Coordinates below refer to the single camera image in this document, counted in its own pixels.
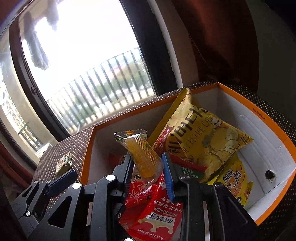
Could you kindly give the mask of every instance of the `bolt head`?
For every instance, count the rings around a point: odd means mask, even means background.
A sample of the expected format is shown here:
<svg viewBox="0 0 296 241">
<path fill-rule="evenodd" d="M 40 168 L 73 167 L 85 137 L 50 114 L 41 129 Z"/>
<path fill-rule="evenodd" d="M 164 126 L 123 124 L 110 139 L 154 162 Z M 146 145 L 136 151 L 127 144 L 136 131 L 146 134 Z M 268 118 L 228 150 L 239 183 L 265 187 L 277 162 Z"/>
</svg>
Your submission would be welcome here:
<svg viewBox="0 0 296 241">
<path fill-rule="evenodd" d="M 190 176 L 182 175 L 182 176 L 181 176 L 181 179 L 182 179 L 182 180 L 189 180 L 189 179 L 190 179 Z"/>
<path fill-rule="evenodd" d="M 81 187 L 81 183 L 79 183 L 79 182 L 77 182 L 77 183 L 73 183 L 72 184 L 72 188 L 73 189 L 78 189 L 78 188 L 80 188 Z"/>
<path fill-rule="evenodd" d="M 106 176 L 106 179 L 107 179 L 108 181 L 113 181 L 115 178 L 116 178 L 116 177 L 115 177 L 114 175 L 108 175 L 108 176 Z"/>
</svg>

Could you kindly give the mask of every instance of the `wall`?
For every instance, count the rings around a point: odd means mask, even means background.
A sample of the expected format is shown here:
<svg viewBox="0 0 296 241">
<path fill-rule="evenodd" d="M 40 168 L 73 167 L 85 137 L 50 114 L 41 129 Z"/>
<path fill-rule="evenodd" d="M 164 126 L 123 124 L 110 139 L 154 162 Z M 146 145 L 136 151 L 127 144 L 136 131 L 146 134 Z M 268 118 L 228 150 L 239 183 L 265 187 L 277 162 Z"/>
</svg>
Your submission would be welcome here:
<svg viewBox="0 0 296 241">
<path fill-rule="evenodd" d="M 296 41 L 287 24 L 265 3 L 247 0 L 258 39 L 258 95 L 296 125 Z"/>
<path fill-rule="evenodd" d="M 0 25 L 20 0 L 0 0 Z"/>
</svg>

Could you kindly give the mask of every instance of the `individually wrapped snack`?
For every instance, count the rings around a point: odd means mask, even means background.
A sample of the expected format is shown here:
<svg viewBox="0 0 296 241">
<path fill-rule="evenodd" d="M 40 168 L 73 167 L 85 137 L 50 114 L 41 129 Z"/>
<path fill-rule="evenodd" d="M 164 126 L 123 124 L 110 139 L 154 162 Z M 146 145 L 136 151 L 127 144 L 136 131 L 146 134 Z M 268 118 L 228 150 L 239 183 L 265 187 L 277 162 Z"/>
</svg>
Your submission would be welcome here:
<svg viewBox="0 0 296 241">
<path fill-rule="evenodd" d="M 169 241 L 182 219 L 182 211 L 183 203 L 172 203 L 168 198 L 164 175 L 161 174 L 157 189 L 141 214 L 127 209 L 120 224 L 136 240 Z"/>
<path fill-rule="evenodd" d="M 223 183 L 241 205 L 246 205 L 253 187 L 253 182 L 248 182 L 244 166 L 236 152 L 233 153 L 220 174 L 207 184 L 213 185 L 216 182 Z"/>
<path fill-rule="evenodd" d="M 157 188 L 157 184 L 150 185 L 145 189 L 146 185 L 141 178 L 141 175 L 137 169 L 137 166 L 133 167 L 133 174 L 131 178 L 131 185 L 128 191 L 128 196 L 125 200 L 126 208 L 134 207 L 139 204 L 147 204 L 152 198 L 153 193 Z"/>
<path fill-rule="evenodd" d="M 170 152 L 185 161 L 206 166 L 199 178 L 207 182 L 251 137 L 200 107 L 184 88 L 166 112 L 148 142 L 161 156 Z"/>
<path fill-rule="evenodd" d="M 67 152 L 60 160 L 57 161 L 56 177 L 60 177 L 71 169 L 72 166 L 72 153 Z"/>
<path fill-rule="evenodd" d="M 122 131 L 114 135 L 115 140 L 130 153 L 146 187 L 148 188 L 149 185 L 154 184 L 163 170 L 163 164 L 159 156 L 146 141 L 146 131 Z"/>
</svg>

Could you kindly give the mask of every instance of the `screw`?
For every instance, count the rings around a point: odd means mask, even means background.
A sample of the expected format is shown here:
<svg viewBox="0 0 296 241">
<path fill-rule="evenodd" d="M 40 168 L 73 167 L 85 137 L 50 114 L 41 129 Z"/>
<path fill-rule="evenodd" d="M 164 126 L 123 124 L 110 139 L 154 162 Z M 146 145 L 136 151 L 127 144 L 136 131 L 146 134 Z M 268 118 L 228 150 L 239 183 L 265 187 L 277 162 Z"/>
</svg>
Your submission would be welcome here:
<svg viewBox="0 0 296 241">
<path fill-rule="evenodd" d="M 79 183 L 79 182 L 76 182 L 76 183 L 72 184 L 72 188 L 74 188 L 74 189 L 78 189 L 80 187 L 81 187 L 81 183 Z"/>
<path fill-rule="evenodd" d="M 106 179 L 108 181 L 113 181 L 115 179 L 115 176 L 114 175 L 108 175 L 108 176 L 106 176 Z"/>
<path fill-rule="evenodd" d="M 186 181 L 186 180 L 189 180 L 190 179 L 190 176 L 185 176 L 185 175 L 182 175 L 181 176 L 181 179 Z"/>
<path fill-rule="evenodd" d="M 35 87 L 31 87 L 31 92 L 32 92 L 32 94 L 36 94 L 37 93 L 37 88 L 35 88 Z"/>
</svg>

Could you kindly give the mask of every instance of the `yellow snack bag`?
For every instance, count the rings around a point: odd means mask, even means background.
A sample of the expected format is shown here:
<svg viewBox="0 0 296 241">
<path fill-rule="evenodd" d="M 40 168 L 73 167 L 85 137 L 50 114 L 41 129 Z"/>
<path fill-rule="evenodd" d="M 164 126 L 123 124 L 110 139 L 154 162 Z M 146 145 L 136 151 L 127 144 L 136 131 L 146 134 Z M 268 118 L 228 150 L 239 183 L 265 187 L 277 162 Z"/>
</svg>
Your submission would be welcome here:
<svg viewBox="0 0 296 241">
<path fill-rule="evenodd" d="M 223 183 L 241 205 L 246 205 L 253 182 L 248 182 L 244 166 L 236 152 L 233 153 L 220 174 L 207 184 L 213 185 L 216 182 Z"/>
<path fill-rule="evenodd" d="M 161 156 L 170 152 L 185 161 L 206 166 L 200 182 L 222 167 L 233 152 L 253 139 L 200 107 L 184 88 L 148 139 Z"/>
</svg>

